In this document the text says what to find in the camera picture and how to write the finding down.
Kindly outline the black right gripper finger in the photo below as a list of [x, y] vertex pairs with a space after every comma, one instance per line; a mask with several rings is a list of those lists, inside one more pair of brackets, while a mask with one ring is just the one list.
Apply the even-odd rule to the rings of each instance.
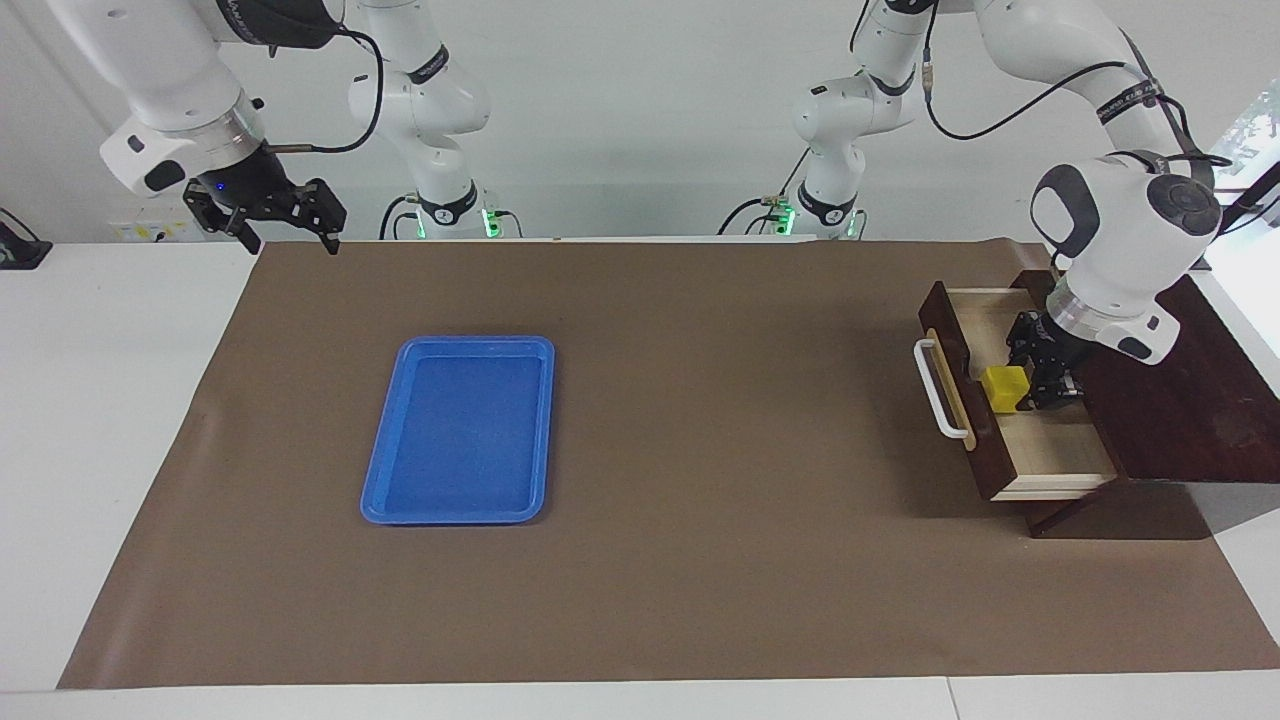
[[260, 255], [262, 241], [239, 211], [227, 211], [211, 195], [186, 195], [184, 202], [205, 232], [232, 237], [250, 255]]
[[347, 210], [329, 183], [312, 178], [293, 187], [289, 197], [288, 222], [314, 234], [330, 256], [337, 256]]

